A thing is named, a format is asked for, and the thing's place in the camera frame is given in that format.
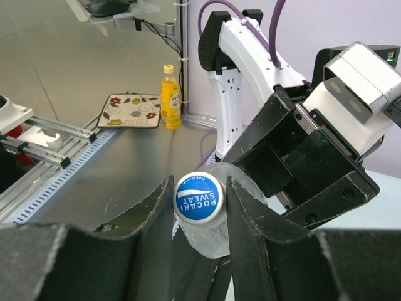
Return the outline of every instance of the bottle label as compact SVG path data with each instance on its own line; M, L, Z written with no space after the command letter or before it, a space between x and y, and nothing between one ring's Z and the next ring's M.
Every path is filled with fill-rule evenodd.
M178 93L173 94L170 98L170 107L173 109L180 108L181 106L181 101L180 101L180 95Z
M175 202L186 218L200 221L216 210L219 192L216 185L205 176L191 176L178 187Z

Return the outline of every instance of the gray table surface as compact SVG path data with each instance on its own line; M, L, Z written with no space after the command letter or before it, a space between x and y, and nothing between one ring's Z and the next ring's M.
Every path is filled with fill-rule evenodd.
M88 231L118 216L149 195L168 175L178 181L201 161L200 142L212 131L189 122L176 131L121 129L66 191L30 222L72 223ZM214 149L216 135L204 141Z

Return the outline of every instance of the plastic bottle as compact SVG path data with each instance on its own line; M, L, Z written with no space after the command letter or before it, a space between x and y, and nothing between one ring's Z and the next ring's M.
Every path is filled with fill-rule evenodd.
M166 129L176 130L181 126L181 100L174 66L165 65L162 80L162 123Z
M227 177L235 177L249 193L266 204L256 183L238 167L210 164L184 176L174 190L174 214L190 245L216 259L230 254L226 214Z

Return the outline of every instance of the coaster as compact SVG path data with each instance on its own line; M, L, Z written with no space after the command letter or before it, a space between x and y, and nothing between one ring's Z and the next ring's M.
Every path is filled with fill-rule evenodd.
M98 127L154 129L160 121L160 95L112 94L107 98Z

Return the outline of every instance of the yellow bottle cap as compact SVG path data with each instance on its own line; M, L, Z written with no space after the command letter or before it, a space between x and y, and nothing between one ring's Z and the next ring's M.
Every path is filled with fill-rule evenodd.
M173 65L164 65L163 71L165 74L173 74L174 73L174 66Z

